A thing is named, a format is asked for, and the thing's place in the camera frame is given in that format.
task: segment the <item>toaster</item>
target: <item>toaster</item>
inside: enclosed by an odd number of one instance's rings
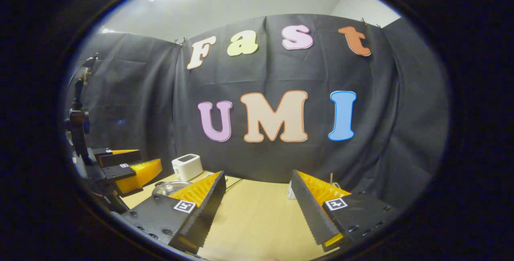
[[[172,160],[171,164],[175,175],[182,181],[189,181],[204,171],[200,156],[192,153]]]

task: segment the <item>blue letter i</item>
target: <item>blue letter i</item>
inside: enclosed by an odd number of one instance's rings
[[[336,104],[334,130],[328,135],[330,140],[343,141],[353,137],[352,108],[356,98],[353,91],[334,91],[330,94],[330,99]]]

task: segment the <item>yellow serrated grip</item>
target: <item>yellow serrated grip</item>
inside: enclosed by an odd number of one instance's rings
[[[184,244],[186,244],[187,246],[191,247],[191,248],[196,248],[197,246],[193,243],[191,243],[191,241],[189,241],[188,239],[186,239],[185,237],[183,236],[178,236],[178,240]]]
[[[316,202],[318,202],[319,206],[323,206],[323,203],[326,201],[352,194],[338,187],[335,187],[332,184],[323,182],[320,179],[316,179],[315,177],[312,177],[312,175],[307,175],[306,173],[302,173],[300,171],[298,171],[298,175],[300,175],[303,182],[314,196],[314,199],[316,199]]]
[[[136,171],[136,175],[116,181],[116,185],[121,190],[122,194],[143,188],[145,184],[162,171],[160,159],[134,164],[131,165],[130,168]]]
[[[117,155],[118,153],[130,153],[131,151],[139,151],[138,149],[118,149],[116,151],[112,151],[113,155]]]
[[[341,233],[337,234],[336,236],[332,237],[332,239],[328,240],[327,242],[324,243],[325,247],[328,247],[332,244],[335,244],[337,243],[337,241],[343,239],[343,235]]]
[[[205,197],[207,197],[209,189],[211,189],[211,186],[214,184],[214,181],[220,173],[221,172],[219,171],[213,175],[204,177],[202,180],[176,191],[169,195],[169,197],[182,201],[194,202],[196,206],[200,207]]]

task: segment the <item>white wall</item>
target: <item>white wall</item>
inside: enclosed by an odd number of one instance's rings
[[[331,15],[384,27],[401,16],[380,0],[340,0]]]
[[[99,30],[106,27],[180,43],[184,37],[240,20],[296,13],[364,18],[382,27],[400,17],[378,0],[127,0]]]

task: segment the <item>black fabric backdrop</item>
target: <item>black fabric backdrop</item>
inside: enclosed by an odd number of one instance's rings
[[[301,24],[309,27],[314,44],[285,49],[281,30]],[[362,44],[371,56],[349,49],[338,32],[346,26],[365,34]],[[229,56],[231,37],[244,30],[257,33],[259,48]],[[186,69],[191,45],[210,36],[217,40],[202,65]],[[367,190],[401,208],[428,183],[444,149],[449,122],[444,68],[405,19],[381,31],[335,16],[263,16],[213,29],[183,45],[124,33],[96,34],[83,47],[75,69],[95,52],[99,60],[83,91],[91,121],[88,146],[139,148],[145,159],[162,160],[163,173],[157,178],[172,173],[174,158],[195,153],[205,170],[259,181],[288,182],[293,169],[328,181],[332,172],[345,190]],[[241,95],[262,93],[275,110],[290,90],[308,94],[308,140],[272,142],[265,137],[260,143],[246,142]],[[337,90],[353,91],[357,99],[355,135],[335,142],[328,138],[335,114],[329,95]],[[233,103],[232,135],[216,142],[204,134],[197,105],[214,105],[213,127],[220,131],[215,104],[222,100]]]

